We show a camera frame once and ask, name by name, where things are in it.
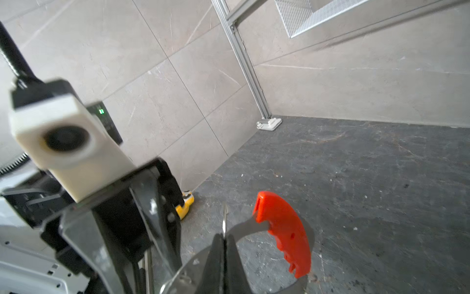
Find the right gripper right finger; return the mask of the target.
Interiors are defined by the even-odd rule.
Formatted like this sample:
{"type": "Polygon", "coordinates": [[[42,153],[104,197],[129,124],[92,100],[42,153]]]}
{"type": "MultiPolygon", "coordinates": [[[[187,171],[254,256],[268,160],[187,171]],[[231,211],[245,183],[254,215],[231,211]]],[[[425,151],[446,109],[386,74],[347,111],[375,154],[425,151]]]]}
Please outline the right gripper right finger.
{"type": "Polygon", "coordinates": [[[232,235],[227,235],[225,238],[224,259],[224,294],[252,294],[235,238],[232,235]]]}

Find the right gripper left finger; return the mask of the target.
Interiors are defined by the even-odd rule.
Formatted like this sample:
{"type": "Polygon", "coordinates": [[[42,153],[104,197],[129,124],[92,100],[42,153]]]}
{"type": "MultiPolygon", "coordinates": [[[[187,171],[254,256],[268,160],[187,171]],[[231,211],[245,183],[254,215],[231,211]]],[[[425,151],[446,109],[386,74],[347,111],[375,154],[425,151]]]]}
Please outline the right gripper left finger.
{"type": "Polygon", "coordinates": [[[225,275],[225,239],[216,234],[204,266],[196,294],[223,294],[225,275]]]}

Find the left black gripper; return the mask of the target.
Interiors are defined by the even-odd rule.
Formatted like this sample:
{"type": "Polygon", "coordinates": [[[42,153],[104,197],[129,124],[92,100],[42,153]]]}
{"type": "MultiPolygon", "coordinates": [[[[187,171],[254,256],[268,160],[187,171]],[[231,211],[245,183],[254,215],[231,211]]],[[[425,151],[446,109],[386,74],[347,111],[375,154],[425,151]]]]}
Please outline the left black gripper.
{"type": "Polygon", "coordinates": [[[181,268],[182,192],[157,158],[84,201],[54,210],[41,238],[59,262],[90,278],[89,294],[143,294],[145,253],[158,250],[170,273],[181,268]]]}

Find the metal keyring holder red handle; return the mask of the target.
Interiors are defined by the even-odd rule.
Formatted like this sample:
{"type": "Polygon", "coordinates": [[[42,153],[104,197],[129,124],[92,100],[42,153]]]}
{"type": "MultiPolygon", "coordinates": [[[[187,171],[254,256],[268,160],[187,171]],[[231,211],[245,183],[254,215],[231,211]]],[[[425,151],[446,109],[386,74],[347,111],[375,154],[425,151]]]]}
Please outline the metal keyring holder red handle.
{"type": "MultiPolygon", "coordinates": [[[[225,210],[219,234],[234,236],[253,294],[307,293],[315,233],[287,200],[262,191],[247,220],[228,227],[227,217],[225,210]]],[[[160,293],[195,294],[211,245],[189,259],[160,293]]]]}

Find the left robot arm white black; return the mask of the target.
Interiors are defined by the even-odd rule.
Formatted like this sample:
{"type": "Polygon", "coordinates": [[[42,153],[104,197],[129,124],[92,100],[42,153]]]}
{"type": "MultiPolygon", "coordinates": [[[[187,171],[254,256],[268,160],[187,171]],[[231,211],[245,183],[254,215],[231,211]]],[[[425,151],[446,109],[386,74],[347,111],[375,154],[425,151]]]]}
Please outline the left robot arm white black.
{"type": "Polygon", "coordinates": [[[156,158],[73,199],[44,171],[1,185],[1,288],[14,294],[143,294],[156,249],[181,268],[182,191],[156,158]]]}

